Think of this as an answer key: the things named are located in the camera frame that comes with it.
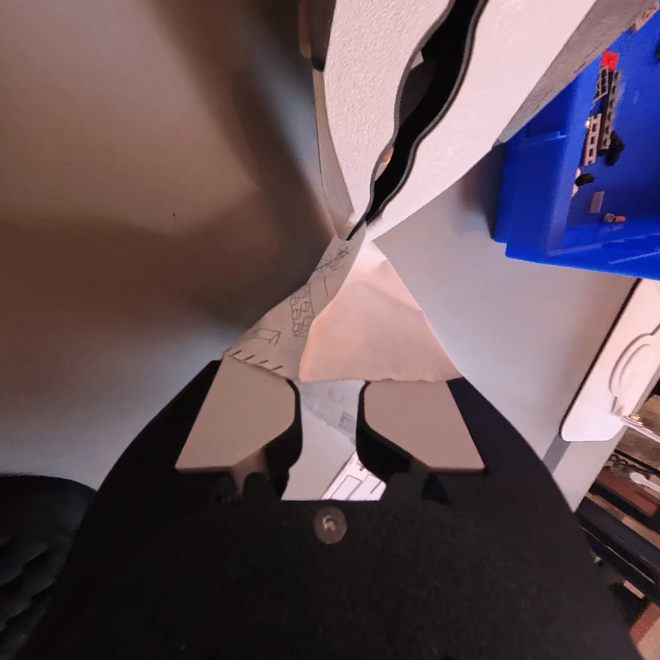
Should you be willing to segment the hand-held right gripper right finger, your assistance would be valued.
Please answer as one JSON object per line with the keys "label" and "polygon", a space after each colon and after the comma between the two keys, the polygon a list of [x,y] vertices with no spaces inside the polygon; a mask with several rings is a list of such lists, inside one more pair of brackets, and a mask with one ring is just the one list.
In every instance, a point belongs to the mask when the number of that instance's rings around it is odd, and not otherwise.
{"label": "hand-held right gripper right finger", "polygon": [[410,471],[481,474],[484,460],[447,382],[367,382],[356,451],[381,481]]}

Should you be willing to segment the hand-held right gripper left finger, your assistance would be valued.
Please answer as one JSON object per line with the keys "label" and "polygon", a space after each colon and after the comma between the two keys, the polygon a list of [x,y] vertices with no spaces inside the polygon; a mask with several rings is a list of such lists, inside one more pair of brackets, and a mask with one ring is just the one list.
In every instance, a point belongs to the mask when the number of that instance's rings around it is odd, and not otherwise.
{"label": "hand-held right gripper left finger", "polygon": [[242,491],[260,473],[282,493],[300,458],[300,394],[288,379],[222,359],[176,461],[180,473],[229,473]]}

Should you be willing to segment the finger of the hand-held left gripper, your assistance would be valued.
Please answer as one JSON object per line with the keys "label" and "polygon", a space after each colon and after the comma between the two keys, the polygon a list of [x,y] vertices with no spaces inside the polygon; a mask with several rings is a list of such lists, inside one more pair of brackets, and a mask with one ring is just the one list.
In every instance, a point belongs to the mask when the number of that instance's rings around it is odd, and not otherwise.
{"label": "finger of the hand-held left gripper", "polygon": [[312,1],[311,65],[321,186],[347,238],[370,204],[399,127],[404,80],[452,1]]}
{"label": "finger of the hand-held left gripper", "polygon": [[493,147],[594,1],[487,1],[464,81],[415,154],[401,191],[366,229],[373,241],[462,178]]}

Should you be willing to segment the white sticker sheet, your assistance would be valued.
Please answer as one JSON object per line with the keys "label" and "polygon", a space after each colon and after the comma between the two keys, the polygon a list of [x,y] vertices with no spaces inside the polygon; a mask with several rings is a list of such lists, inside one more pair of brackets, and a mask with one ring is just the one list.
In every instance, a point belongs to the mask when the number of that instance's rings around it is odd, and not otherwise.
{"label": "white sticker sheet", "polygon": [[385,489],[386,483],[367,470],[355,451],[327,487],[321,499],[378,501]]}

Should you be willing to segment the white printed paper bag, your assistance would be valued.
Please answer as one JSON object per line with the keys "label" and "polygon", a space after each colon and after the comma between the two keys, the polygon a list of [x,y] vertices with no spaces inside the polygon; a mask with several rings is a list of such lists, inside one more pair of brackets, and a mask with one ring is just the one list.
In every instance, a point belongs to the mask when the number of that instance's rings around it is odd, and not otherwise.
{"label": "white printed paper bag", "polygon": [[301,404],[354,440],[365,382],[459,376],[424,311],[360,229],[330,241],[309,279],[224,352],[298,384]]}

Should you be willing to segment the pile of loose lego pieces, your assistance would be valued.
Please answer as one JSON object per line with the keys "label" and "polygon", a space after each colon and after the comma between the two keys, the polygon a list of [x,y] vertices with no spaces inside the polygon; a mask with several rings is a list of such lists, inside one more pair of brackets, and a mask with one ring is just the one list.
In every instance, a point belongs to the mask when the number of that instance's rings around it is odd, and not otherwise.
{"label": "pile of loose lego pieces", "polygon": [[585,122],[581,166],[573,180],[572,198],[579,195],[582,188],[596,182],[597,177],[590,167],[598,160],[606,167],[614,167],[625,149],[625,143],[615,130],[616,114],[625,89],[619,61],[619,53],[607,50],[601,55],[593,103]]}

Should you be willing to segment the blue plastic bin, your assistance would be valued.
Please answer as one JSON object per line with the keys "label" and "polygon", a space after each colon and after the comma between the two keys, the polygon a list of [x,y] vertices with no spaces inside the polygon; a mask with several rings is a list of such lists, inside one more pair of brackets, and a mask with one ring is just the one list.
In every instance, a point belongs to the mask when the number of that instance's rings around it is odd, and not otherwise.
{"label": "blue plastic bin", "polygon": [[[620,54],[617,165],[572,198],[598,66]],[[659,280],[659,12],[609,45],[506,144],[494,240],[512,259]]]}

